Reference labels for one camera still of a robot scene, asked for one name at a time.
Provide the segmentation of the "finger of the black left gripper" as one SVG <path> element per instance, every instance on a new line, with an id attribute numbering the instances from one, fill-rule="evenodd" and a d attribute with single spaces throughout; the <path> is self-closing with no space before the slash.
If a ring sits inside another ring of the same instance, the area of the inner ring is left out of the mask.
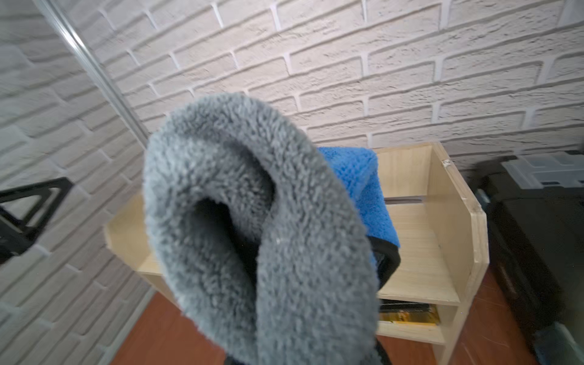
<path id="1" fill-rule="evenodd" d="M 1 263 L 28 251 L 70 193 L 66 177 L 1 191 Z"/>

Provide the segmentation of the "blue and grey cleaning cloth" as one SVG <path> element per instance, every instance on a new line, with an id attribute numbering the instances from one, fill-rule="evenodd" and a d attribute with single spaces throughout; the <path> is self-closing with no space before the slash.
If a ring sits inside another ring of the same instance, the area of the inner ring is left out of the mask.
<path id="1" fill-rule="evenodd" d="M 373 151 L 213 94 L 150 137 L 143 195 L 164 279 L 226 363 L 389 363 L 377 294 L 401 257 Z"/>

